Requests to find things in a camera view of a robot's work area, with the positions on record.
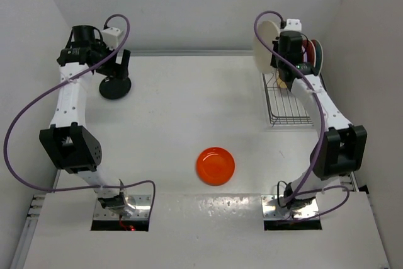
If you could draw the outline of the red teal floral plate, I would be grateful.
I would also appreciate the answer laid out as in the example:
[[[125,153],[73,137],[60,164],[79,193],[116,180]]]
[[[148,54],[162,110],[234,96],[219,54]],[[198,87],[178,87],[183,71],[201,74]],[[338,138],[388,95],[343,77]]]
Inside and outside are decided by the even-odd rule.
[[[306,51],[307,62],[314,66],[316,63],[316,51],[313,42],[309,39],[304,40],[303,46]]]
[[[315,47],[315,69],[318,72],[317,75],[320,76],[324,61],[323,48],[318,40],[312,40]]]

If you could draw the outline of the black plate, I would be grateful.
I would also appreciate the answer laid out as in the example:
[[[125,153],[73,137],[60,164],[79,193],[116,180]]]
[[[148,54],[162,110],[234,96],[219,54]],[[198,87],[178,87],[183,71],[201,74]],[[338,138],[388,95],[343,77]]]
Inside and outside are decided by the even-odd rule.
[[[129,93],[131,87],[132,82],[128,77],[125,79],[106,77],[99,84],[99,93],[107,100],[119,100]]]

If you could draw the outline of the tan plate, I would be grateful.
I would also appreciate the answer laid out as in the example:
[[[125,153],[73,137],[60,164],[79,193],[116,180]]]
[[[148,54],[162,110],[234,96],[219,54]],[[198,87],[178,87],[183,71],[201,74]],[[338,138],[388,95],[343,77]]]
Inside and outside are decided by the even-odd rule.
[[[276,83],[280,89],[287,89],[287,84],[282,81],[279,77],[276,78]]]

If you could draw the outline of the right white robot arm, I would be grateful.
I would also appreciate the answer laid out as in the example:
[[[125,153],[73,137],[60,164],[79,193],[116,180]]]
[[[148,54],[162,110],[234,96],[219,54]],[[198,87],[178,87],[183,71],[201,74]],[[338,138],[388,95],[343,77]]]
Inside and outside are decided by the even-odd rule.
[[[359,170],[367,139],[364,126],[354,125],[334,104],[319,70],[303,61],[302,44],[300,32],[282,31],[273,55],[280,79],[301,102],[318,135],[309,168],[278,199],[278,205],[286,209],[305,205],[336,178]]]

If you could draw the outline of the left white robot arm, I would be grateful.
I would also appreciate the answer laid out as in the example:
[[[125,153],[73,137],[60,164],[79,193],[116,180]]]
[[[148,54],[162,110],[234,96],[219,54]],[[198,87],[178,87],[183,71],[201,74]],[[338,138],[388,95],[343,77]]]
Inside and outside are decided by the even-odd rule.
[[[60,81],[64,86],[59,91],[50,126],[40,131],[39,139],[57,169],[93,185],[104,209],[121,217],[130,217],[135,212],[135,204],[121,188],[122,181],[101,167],[101,144],[86,128],[86,100],[93,73],[72,78],[111,55],[96,69],[105,76],[99,92],[107,100],[125,97],[132,87],[128,76],[130,51],[124,50],[121,62],[117,62],[113,54],[122,36],[122,30],[109,26],[103,30],[89,25],[72,28],[68,43],[57,59]]]

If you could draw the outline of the orange plate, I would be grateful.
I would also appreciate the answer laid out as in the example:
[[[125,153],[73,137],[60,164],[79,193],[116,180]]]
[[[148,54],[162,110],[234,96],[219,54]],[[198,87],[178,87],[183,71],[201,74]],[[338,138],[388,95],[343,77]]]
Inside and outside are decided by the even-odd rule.
[[[210,186],[226,184],[235,170],[236,162],[233,155],[221,147],[209,147],[203,150],[195,163],[197,177]]]

